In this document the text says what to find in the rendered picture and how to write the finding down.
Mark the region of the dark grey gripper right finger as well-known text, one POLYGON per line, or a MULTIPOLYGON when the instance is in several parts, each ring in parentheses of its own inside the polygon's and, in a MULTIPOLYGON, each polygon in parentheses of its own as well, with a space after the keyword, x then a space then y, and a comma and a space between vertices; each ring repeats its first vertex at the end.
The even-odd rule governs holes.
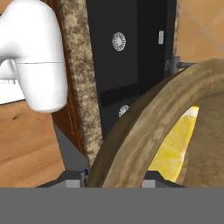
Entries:
POLYGON ((164 179, 158 171, 147 171, 142 182, 142 188, 157 187, 180 187, 180 185, 164 179))

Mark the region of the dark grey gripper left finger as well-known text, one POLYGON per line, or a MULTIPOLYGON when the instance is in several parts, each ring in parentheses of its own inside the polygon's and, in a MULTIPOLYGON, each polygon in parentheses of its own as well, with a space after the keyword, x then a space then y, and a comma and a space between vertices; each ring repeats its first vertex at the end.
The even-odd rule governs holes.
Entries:
POLYGON ((85 187, 88 180, 88 169, 83 171, 63 171, 55 180, 51 180, 38 188, 49 187, 65 187, 65 188, 80 188, 85 187))

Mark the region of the brown wooden bowl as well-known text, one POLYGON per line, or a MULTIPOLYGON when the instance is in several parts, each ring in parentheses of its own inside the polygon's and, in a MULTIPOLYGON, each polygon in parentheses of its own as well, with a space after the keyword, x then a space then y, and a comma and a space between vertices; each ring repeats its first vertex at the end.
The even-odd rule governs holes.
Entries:
POLYGON ((177 182, 224 187, 224 59, 209 59, 158 83, 138 98, 103 141, 89 187, 139 187, 178 119, 199 113, 177 182))

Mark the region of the yellow lemon wedge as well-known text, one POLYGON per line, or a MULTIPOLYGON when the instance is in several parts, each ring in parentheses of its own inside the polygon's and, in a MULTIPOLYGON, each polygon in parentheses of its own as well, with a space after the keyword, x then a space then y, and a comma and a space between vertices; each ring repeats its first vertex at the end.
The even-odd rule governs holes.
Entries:
POLYGON ((157 171, 164 179, 171 182, 178 180, 199 111, 198 106, 191 106, 176 121, 160 145, 148 168, 149 171, 157 171))

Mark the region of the black sink basin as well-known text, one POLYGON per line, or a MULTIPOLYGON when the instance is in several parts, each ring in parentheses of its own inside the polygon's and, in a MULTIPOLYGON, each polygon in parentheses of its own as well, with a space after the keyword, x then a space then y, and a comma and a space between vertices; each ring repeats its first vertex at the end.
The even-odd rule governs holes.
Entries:
POLYGON ((86 0, 106 136, 130 105, 169 75, 177 0, 86 0))

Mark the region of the brown wooden cupboard front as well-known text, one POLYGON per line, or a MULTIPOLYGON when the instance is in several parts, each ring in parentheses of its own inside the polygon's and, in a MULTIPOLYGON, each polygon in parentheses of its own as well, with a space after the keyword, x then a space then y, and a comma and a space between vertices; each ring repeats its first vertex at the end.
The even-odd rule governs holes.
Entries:
POLYGON ((72 142, 72 144, 78 149, 78 151, 83 155, 86 155, 81 119, 79 115, 79 106, 76 100, 76 93, 74 91, 72 82, 72 68, 69 65, 69 51, 67 49, 65 28, 63 27, 62 22, 63 17, 62 9, 60 8, 60 0, 44 0, 44 2, 53 9, 59 22, 68 85, 67 104, 59 112, 52 113, 52 119, 54 123, 60 128, 60 130, 66 135, 66 137, 72 142))

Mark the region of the grey tap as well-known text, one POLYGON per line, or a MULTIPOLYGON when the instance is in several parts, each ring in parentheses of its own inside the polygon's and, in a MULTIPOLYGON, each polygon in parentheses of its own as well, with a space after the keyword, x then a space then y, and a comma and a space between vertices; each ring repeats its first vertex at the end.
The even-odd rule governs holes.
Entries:
POLYGON ((179 69, 186 69, 192 65, 192 62, 181 61, 179 56, 172 56, 165 62, 165 69, 169 72, 169 75, 174 75, 179 69))

